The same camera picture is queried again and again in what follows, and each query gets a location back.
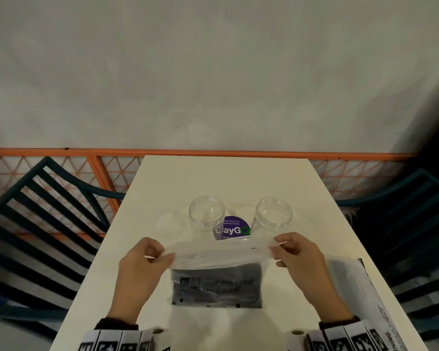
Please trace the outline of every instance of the clear plastic jar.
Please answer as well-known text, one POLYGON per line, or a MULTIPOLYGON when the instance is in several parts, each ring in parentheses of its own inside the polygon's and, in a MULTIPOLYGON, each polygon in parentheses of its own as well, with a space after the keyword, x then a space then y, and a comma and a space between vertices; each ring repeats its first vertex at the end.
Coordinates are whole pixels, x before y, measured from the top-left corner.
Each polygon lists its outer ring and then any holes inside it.
POLYGON ((223 232, 224 204, 211 195, 203 195, 189 206, 190 226, 194 238, 213 238, 223 232))
POLYGON ((284 233, 292 217, 288 203, 277 197, 265 197, 258 201, 250 233, 271 236, 284 233))

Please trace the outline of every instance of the chair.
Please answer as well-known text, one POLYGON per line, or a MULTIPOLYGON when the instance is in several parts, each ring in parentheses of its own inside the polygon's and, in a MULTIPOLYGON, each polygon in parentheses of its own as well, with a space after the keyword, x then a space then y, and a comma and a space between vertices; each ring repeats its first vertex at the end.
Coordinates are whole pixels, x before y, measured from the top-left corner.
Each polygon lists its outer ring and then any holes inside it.
MULTIPOLYGON (((9 226, 3 224, 3 222, 8 221, 16 224, 20 229, 34 235, 37 239, 65 255, 76 264, 88 269, 91 265, 90 260, 75 251, 75 249, 68 247, 53 236, 53 234, 44 230, 42 226, 36 224, 35 219, 30 219, 18 211, 20 205, 24 206, 36 217, 39 217, 42 222, 45 222, 45 224, 48 224, 48 226, 76 244, 87 255, 94 256, 97 253, 97 248, 94 247, 94 244, 88 243, 88 241, 81 237, 81 234, 74 232, 68 225, 44 209, 42 207, 44 204, 38 204, 32 197, 38 197, 45 205, 55 209, 56 212, 68 219, 78 230, 81 230, 87 238, 92 239, 96 243, 101 243, 103 238, 98 234, 97 230, 103 233, 107 232, 110 222, 95 196, 122 200, 125 194, 107 191, 85 183, 63 169, 52 158, 45 157, 0 197, 0 240, 51 268, 59 275, 76 283, 82 283, 85 277, 83 274, 20 238, 20 235, 10 231, 9 226), (75 186, 88 204, 85 206, 82 202, 78 201, 56 179, 59 179, 61 182, 65 180, 69 183, 69 186, 75 186)), ((70 301, 74 299, 77 293, 77 291, 1 252, 0 268, 70 301)), ((42 324, 42 322, 62 321, 65 318, 66 312, 67 309, 64 307, 45 301, 42 298, 0 281, 0 321, 2 322, 22 328, 51 341, 55 338, 57 332, 42 324)))
MULTIPOLYGON (((353 230, 389 286, 439 268, 439 180, 418 169, 368 197, 338 200, 357 208, 353 230)), ((439 278, 396 295, 400 303, 439 291, 439 278)), ((408 313, 423 340, 439 337, 439 303, 408 313)))

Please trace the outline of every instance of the white table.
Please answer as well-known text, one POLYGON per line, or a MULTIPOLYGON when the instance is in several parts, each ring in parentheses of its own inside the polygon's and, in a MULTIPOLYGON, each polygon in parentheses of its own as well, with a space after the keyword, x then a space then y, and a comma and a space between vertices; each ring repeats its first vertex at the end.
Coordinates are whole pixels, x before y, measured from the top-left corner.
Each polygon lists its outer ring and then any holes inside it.
MULTIPOLYGON (((267 196, 284 199, 293 209, 290 230, 324 254, 361 257, 408 350, 427 350, 307 159, 146 156, 51 351, 77 350, 84 333, 105 317, 118 261, 142 237, 164 246, 188 238, 188 206, 201 195, 218 197, 226 209, 254 207, 267 196)), ((285 350, 285 332, 319 322, 287 270, 275 265, 263 278, 263 309, 173 307, 171 293, 166 272, 138 324, 170 329, 173 350, 285 350)))

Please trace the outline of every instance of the plastic bag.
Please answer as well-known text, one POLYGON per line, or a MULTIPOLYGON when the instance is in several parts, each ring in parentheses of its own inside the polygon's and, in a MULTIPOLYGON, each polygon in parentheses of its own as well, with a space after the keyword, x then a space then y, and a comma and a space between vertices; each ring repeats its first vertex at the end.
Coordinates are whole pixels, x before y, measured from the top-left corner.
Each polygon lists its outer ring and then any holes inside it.
POLYGON ((262 307, 262 276, 272 255, 269 238, 183 242, 166 249, 171 265, 173 305, 262 307))

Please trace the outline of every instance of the concrete wall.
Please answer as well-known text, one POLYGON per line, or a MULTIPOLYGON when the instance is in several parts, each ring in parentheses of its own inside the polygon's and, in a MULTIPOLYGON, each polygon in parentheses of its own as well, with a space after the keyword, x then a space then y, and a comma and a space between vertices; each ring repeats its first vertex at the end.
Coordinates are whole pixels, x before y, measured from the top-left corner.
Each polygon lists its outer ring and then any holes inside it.
POLYGON ((0 0, 0 147, 413 152, 439 0, 0 0))

